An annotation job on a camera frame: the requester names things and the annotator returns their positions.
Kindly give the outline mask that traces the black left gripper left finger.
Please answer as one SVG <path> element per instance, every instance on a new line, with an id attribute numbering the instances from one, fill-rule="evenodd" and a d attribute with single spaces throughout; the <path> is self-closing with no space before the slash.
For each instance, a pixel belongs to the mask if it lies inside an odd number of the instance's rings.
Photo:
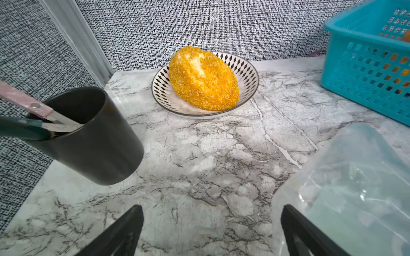
<path id="1" fill-rule="evenodd" d="M 134 205 L 77 255 L 134 256 L 143 224 L 143 209 Z"/>

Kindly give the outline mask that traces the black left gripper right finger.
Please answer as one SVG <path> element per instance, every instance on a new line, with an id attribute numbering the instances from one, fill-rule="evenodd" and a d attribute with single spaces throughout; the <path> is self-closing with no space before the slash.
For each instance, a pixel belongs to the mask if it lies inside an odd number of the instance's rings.
<path id="1" fill-rule="evenodd" d="M 281 214 L 290 256 L 347 256 L 348 253 L 290 204 Z"/>

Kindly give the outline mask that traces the clear zip-top bag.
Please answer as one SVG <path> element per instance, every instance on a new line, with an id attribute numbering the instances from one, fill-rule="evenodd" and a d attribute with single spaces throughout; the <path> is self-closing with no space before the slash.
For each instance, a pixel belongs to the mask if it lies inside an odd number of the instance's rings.
<path id="1" fill-rule="evenodd" d="M 286 205 L 352 256 L 410 253 L 410 167 L 368 125 L 341 129 L 274 193 L 276 256 L 289 255 L 280 221 Z"/>

